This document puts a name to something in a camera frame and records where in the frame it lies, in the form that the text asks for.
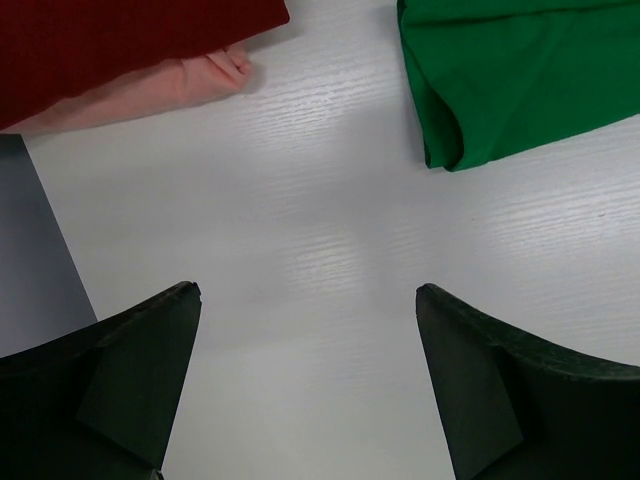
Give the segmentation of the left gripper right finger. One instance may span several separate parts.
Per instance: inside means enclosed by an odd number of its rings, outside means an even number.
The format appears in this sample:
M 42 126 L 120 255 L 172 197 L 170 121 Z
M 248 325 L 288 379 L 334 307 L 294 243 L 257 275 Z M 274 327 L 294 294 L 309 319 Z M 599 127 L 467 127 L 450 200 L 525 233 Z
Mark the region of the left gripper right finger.
M 636 479 L 639 369 L 554 344 L 434 284 L 416 317 L 458 479 Z

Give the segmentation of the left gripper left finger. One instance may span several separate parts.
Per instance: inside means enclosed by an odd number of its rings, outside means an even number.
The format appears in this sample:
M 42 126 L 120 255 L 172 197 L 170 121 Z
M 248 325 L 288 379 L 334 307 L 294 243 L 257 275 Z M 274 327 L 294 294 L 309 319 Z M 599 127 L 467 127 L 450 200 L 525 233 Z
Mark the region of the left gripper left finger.
M 2 478 L 162 478 L 200 315 L 184 281 L 2 358 Z

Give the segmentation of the green t shirt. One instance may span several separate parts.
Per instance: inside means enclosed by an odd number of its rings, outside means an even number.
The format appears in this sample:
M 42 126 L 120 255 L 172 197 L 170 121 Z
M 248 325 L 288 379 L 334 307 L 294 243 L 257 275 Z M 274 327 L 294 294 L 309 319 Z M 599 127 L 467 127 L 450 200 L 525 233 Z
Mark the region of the green t shirt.
M 401 1 L 425 163 L 450 172 L 639 112 L 635 1 Z

